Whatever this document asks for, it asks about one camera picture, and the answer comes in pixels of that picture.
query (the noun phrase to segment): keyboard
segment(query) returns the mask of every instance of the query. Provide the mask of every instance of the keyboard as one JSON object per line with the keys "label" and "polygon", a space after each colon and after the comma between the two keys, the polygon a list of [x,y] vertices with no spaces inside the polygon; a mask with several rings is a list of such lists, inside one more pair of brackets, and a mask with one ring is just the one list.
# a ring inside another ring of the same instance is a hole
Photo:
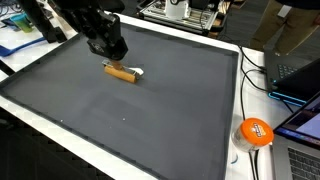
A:
{"label": "keyboard", "polygon": [[296,72],[298,69],[293,68],[293,67],[289,67],[286,65],[282,65],[282,64],[278,64],[278,71],[279,71],[279,76],[280,78],[284,78],[294,72]]}
{"label": "keyboard", "polygon": [[320,180],[320,159],[288,148],[293,180]]}

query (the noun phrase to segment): desk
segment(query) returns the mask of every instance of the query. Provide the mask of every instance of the desk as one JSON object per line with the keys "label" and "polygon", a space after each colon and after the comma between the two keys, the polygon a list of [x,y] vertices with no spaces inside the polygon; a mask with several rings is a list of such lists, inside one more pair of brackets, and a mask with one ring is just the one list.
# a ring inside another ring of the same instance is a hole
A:
{"label": "desk", "polygon": [[[180,30],[164,27],[154,23],[142,21],[139,19],[134,19],[119,15],[121,21],[125,24],[135,25],[146,29],[152,29],[157,32],[165,32],[166,34],[177,36],[183,39],[188,39],[191,41],[201,42],[210,46],[217,46],[223,49],[228,49],[231,51],[239,52],[237,46],[209,39],[206,37],[201,37],[191,33],[183,32]],[[36,31],[33,32],[34,37],[39,37],[40,34]],[[8,47],[14,47],[16,45],[22,44],[21,41],[17,40],[15,37],[10,36],[9,32],[6,32],[7,36],[14,41],[15,45],[8,44]],[[75,35],[75,32],[67,32],[68,37]],[[18,52],[17,54],[3,58],[4,62],[14,70],[20,70],[29,63],[33,62],[35,59],[43,56],[45,53],[51,51],[52,49],[58,47],[59,44],[44,45],[43,49],[40,51],[40,47],[30,47],[24,51]],[[263,65],[263,54],[257,51],[244,49],[247,56],[259,65]],[[245,63],[245,69],[253,68],[250,64]],[[259,85],[264,87],[264,77],[262,75],[252,74],[252,80]],[[240,71],[237,73],[236,79],[236,95],[234,103],[233,112],[233,123],[232,130],[237,128],[242,121],[241,108],[240,108],[240,83],[242,74]],[[0,74],[0,80],[4,80],[6,76]],[[251,85],[245,83],[244,86],[244,106],[247,117],[259,117],[268,122],[272,127],[276,127],[281,123],[287,116],[289,112],[286,107],[280,102],[269,99],[265,93],[258,92],[256,89],[252,88]],[[55,142],[64,146],[69,151],[73,152],[77,156],[83,158],[85,161],[94,165],[102,172],[108,174],[114,179],[155,179],[149,174],[137,169],[136,167],[126,163],[125,161],[113,156],[112,154],[96,147],[95,145],[81,139],[80,137],[66,131],[59,126],[53,124],[49,120],[46,120],[35,113],[32,113],[3,97],[0,97],[0,105],[3,109],[7,110],[11,114],[15,115],[26,124],[37,129],[39,132],[43,133],[47,137],[51,138]],[[238,155],[239,159],[237,163],[231,164],[234,160],[235,155]],[[269,147],[264,147],[260,151],[259,155],[259,174],[260,179],[273,179],[272,176],[272,161],[271,161],[271,151]],[[247,180],[252,179],[251,166],[249,163],[249,157],[247,153],[242,153],[238,151],[232,144],[231,140],[229,143],[229,154],[228,154],[228,165],[225,179],[239,179]]]}

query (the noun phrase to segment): gray mat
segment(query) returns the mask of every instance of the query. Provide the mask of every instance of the gray mat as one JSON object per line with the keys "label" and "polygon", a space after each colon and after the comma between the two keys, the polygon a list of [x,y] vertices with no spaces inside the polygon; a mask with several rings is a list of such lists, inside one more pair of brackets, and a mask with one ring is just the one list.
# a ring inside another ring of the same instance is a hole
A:
{"label": "gray mat", "polygon": [[41,112],[163,179],[224,178],[237,56],[123,25],[137,84],[103,72],[77,37],[2,84]]}

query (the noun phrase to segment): laptop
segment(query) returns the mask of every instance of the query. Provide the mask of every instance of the laptop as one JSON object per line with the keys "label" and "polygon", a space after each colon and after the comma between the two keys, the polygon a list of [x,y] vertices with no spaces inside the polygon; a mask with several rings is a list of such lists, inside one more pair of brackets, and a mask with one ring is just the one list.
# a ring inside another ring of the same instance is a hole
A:
{"label": "laptop", "polygon": [[265,52],[268,96],[296,106],[304,105],[320,91],[320,59],[305,60]]}
{"label": "laptop", "polygon": [[320,92],[275,130],[277,180],[320,180]]}

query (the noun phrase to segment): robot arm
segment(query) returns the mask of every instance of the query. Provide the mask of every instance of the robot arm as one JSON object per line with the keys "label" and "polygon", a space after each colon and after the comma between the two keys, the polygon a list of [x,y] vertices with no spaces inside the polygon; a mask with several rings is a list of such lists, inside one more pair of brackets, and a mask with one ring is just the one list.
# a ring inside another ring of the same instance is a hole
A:
{"label": "robot arm", "polygon": [[[30,21],[51,42],[63,42],[66,38],[59,28],[53,28],[36,0],[17,0],[27,13]],[[128,51],[121,36],[120,18],[104,11],[121,12],[124,5],[120,0],[50,0],[54,10],[77,32],[83,33],[92,53],[113,61],[121,60]]]}

